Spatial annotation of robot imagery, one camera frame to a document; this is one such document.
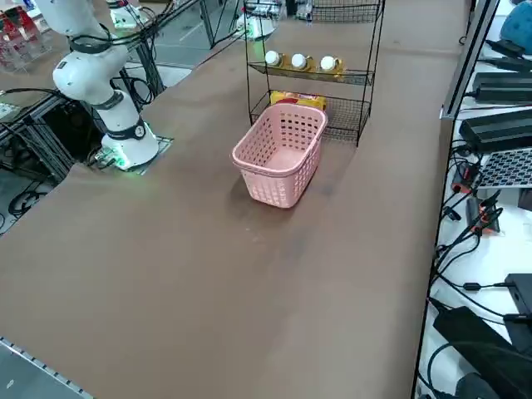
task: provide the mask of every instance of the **white table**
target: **white table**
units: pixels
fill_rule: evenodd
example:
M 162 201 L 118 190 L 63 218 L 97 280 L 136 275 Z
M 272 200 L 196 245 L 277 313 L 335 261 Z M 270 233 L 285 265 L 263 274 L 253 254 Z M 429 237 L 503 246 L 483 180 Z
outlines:
M 501 0 L 487 38 L 499 40 L 500 29 L 506 17 L 515 6 L 510 0 Z M 480 54 L 481 57 L 502 57 L 499 53 L 492 51 L 484 45 Z M 493 66 L 477 62 L 475 71 L 470 79 L 467 91 L 472 91 L 472 84 L 478 72 L 503 72 Z M 459 129 L 464 119 L 476 116 L 501 114 L 523 110 L 532 107 L 508 107 L 495 110 L 468 110 L 468 108 L 490 107 L 490 104 L 476 104 L 470 97 L 464 98 L 461 104 L 461 111 L 455 124 L 454 140 L 461 139 Z M 446 192 L 444 200 L 451 194 L 451 182 L 456 168 L 452 167 L 446 181 Z M 487 198 L 495 193 L 495 190 L 479 190 L 480 198 Z M 456 195 L 448 205 L 453 205 L 462 195 Z M 445 276 L 453 283 L 462 285 L 463 283 L 475 282 L 481 285 L 504 282 L 509 273 L 532 273 L 530 255 L 532 255 L 532 212 L 518 208 L 518 189 L 503 189 L 498 206 L 504 208 L 499 217 L 501 231 L 499 234 L 483 236 L 480 239 L 479 247 L 471 254 L 464 255 L 457 259 L 445 271 Z M 439 227 L 438 244 L 450 244 L 467 226 L 466 221 L 466 201 L 455 207 L 455 211 L 462 216 L 461 221 L 452 221 L 448 217 L 441 221 Z M 446 261 L 455 255 L 471 249 L 475 245 L 475 239 L 457 245 L 446 257 Z M 478 293 L 463 292 L 471 296 L 476 302 L 496 311 L 497 313 L 517 313 L 515 303 L 507 288 L 485 288 Z M 444 304 L 452 307 L 467 306 L 473 312 L 483 318 L 502 323 L 501 318 L 486 312 L 477 307 L 472 302 L 463 298 L 454 289 L 449 287 L 442 280 L 438 280 L 432 286 L 431 296 Z M 427 363 L 431 354 L 447 341 L 432 327 L 438 312 L 429 305 L 426 315 L 426 326 L 421 347 L 421 359 L 419 371 L 426 379 Z M 489 323 L 504 339 L 510 342 L 510 337 L 506 327 L 496 323 Z M 432 368 L 432 379 L 434 387 L 440 391 L 455 393 L 456 383 L 468 372 L 473 372 L 472 366 L 454 349 L 448 348 L 443 351 L 434 361 Z M 418 380 L 418 386 L 422 393 L 429 393 L 429 390 Z

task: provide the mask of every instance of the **electronic device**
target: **electronic device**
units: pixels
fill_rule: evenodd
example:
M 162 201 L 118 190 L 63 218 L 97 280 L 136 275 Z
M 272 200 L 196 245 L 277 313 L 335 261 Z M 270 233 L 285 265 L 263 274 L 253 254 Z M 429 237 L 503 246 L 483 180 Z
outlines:
M 462 121 L 460 134 L 481 153 L 532 146 L 532 110 L 478 116 Z
M 469 308 L 439 309 L 434 327 L 501 398 L 532 398 L 532 363 Z
M 473 90 L 489 84 L 529 85 L 532 84 L 532 72 L 478 72 L 473 80 Z
M 126 0 L 107 2 L 129 5 Z M 140 117 L 130 95 L 110 84 L 127 62 L 127 46 L 111 41 L 111 34 L 96 20 L 87 1 L 35 0 L 35 3 L 52 30 L 71 38 L 72 52 L 53 72 L 59 91 L 96 110 L 106 126 L 105 145 L 112 147 L 120 158 L 116 163 L 119 168 L 128 170 L 152 160 L 159 151 L 155 135 Z
M 458 164 L 451 182 L 453 192 L 469 194 L 479 173 L 479 168 L 478 165 L 471 165 L 467 162 Z
M 470 372 L 456 384 L 456 399 L 503 399 L 481 376 Z
M 528 72 L 532 71 L 532 61 L 518 58 L 481 58 L 479 62 L 491 65 L 505 71 Z
M 532 148 L 491 153 L 480 175 L 479 189 L 532 187 Z
M 465 95 L 480 104 L 532 104 L 532 72 L 479 72 Z
M 495 203 L 486 205 L 485 201 L 476 197 L 467 199 L 465 204 L 465 216 L 467 218 L 467 224 L 471 226 L 473 220 L 478 219 L 478 222 L 471 227 L 471 232 L 482 231 L 483 234 L 493 234 L 500 232 L 499 218 L 494 219 L 487 226 L 486 223 L 490 222 L 489 214 L 493 214 L 496 211 Z
M 505 57 L 510 58 L 522 58 L 525 50 L 521 46 L 517 46 L 515 43 L 509 40 L 498 40 L 497 42 L 486 39 L 485 44 L 490 46 L 491 50 L 498 52 Z
M 512 283 L 508 291 L 521 314 L 532 314 L 532 274 L 508 274 L 505 283 Z M 521 353 L 532 356 L 532 324 L 505 323 L 514 347 Z

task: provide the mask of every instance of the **white cylinder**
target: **white cylinder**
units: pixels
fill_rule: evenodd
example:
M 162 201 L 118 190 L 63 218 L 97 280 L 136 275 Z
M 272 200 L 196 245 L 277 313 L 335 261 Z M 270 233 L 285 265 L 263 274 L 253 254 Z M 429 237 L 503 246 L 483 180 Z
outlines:
M 139 112 L 136 110 L 130 95 L 121 90 L 117 91 L 124 96 L 121 102 L 110 110 L 97 110 L 101 120 L 110 131 L 124 131 L 139 121 Z
M 303 54 L 294 54 L 292 66 L 296 69 L 304 69 L 307 66 L 307 58 Z
M 273 50 L 270 50 L 266 53 L 266 56 L 264 57 L 264 60 L 268 65 L 278 65 L 279 61 L 281 60 L 281 57 L 279 56 L 278 52 L 275 52 Z
M 324 71 L 332 71 L 336 67 L 336 58 L 331 56 L 325 56 L 320 62 L 320 67 Z

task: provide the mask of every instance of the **metal wire shelf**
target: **metal wire shelf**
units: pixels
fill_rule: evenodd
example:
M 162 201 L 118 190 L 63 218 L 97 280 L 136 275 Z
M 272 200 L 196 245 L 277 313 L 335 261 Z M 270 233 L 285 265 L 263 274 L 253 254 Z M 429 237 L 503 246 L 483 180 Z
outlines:
M 277 0 L 249 0 L 244 9 L 249 16 L 279 19 L 281 2 Z M 371 23 L 382 13 L 382 0 L 313 0 L 310 14 L 298 10 L 294 18 L 308 22 Z
M 381 13 L 380 0 L 313 0 L 313 22 L 370 23 Z
M 309 79 L 313 81 L 331 81 L 348 85 L 371 86 L 373 83 L 373 71 L 345 70 L 341 74 L 325 72 L 305 72 L 290 69 L 265 66 L 263 62 L 249 62 L 248 65 L 260 73 L 268 73 L 274 76 L 295 77 L 298 79 Z
M 340 97 L 324 97 L 327 100 L 325 112 L 328 115 L 328 124 L 323 137 L 358 145 L 369 118 L 370 102 Z M 269 92 L 266 92 L 251 110 L 251 121 L 254 123 L 269 105 Z

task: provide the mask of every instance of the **red item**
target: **red item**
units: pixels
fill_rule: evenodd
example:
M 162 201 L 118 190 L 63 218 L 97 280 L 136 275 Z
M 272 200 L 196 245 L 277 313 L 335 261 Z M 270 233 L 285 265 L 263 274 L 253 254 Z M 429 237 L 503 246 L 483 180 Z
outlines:
M 29 15 L 27 15 L 27 12 L 24 9 L 24 7 L 18 6 L 17 12 L 18 12 L 18 16 L 20 17 L 20 24 L 26 31 L 33 30 L 33 29 L 37 29 L 37 30 L 39 29 L 37 25 L 35 24 L 35 22 L 32 20 L 32 18 Z
M 9 37 L 9 40 L 24 40 L 17 26 L 7 17 L 6 14 L 0 14 L 0 20 L 3 22 L 3 32 Z
M 27 15 L 27 12 L 23 7 L 17 7 L 17 12 L 18 16 L 20 17 L 20 23 L 22 25 L 22 28 L 26 33 L 27 39 L 30 42 L 38 41 L 41 32 L 39 31 L 39 28 L 37 27 L 35 22 L 29 15 Z

